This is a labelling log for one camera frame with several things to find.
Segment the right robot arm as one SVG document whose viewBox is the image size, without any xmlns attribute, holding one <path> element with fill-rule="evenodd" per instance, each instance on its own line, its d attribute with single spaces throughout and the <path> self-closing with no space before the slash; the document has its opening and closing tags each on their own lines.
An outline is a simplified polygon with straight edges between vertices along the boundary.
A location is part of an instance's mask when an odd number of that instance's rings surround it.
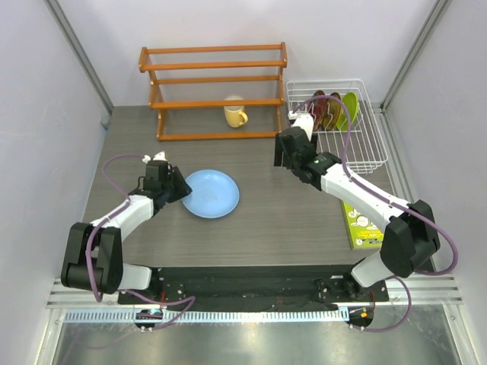
<svg viewBox="0 0 487 365">
<path fill-rule="evenodd" d="M 440 248 L 433 228 L 431 206 L 422 200 L 409 203 L 348 170 L 329 152 L 317 153 L 315 144 L 300 127 L 275 137 L 275 166 L 289 169 L 299 180 L 356 208 L 383 233 L 379 252 L 354 264 L 344 274 L 347 297 L 361 300 L 376 283 L 397 276 L 407 278 Z"/>
</svg>

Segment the red floral plate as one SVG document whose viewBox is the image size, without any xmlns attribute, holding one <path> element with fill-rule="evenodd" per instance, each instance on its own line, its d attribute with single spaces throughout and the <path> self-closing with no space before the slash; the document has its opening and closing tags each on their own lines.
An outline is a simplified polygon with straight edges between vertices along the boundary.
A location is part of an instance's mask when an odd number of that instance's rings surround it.
<svg viewBox="0 0 487 365">
<path fill-rule="evenodd" d="M 316 132 L 321 129 L 323 119 L 327 114 L 328 100 L 326 98 L 319 98 L 312 101 L 309 107 L 309 113 L 314 119 L 313 130 Z"/>
</svg>

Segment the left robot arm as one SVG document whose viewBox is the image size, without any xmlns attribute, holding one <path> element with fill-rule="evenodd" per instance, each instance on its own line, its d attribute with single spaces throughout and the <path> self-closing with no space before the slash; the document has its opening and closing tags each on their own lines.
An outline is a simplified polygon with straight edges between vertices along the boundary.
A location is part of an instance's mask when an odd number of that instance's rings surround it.
<svg viewBox="0 0 487 365">
<path fill-rule="evenodd" d="M 99 219 L 70 228 L 60 275 L 63 286 L 89 290 L 98 302 L 104 294 L 125 290 L 135 290 L 145 303 L 161 297 L 162 285 L 152 278 L 150 268 L 123 261 L 123 241 L 165 205 L 187 197 L 192 190 L 165 153 L 144 156 L 143 161 L 145 175 L 121 205 Z"/>
</svg>

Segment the blue plate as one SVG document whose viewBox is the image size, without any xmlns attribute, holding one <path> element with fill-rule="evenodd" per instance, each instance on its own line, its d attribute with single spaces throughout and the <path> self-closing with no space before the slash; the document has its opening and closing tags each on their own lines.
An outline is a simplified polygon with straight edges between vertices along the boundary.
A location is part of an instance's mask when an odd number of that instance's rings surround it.
<svg viewBox="0 0 487 365">
<path fill-rule="evenodd" d="M 218 170 L 199 170 L 186 178 L 192 192 L 182 200 L 183 206 L 197 217 L 218 219 L 230 214 L 239 204 L 236 182 Z"/>
</svg>

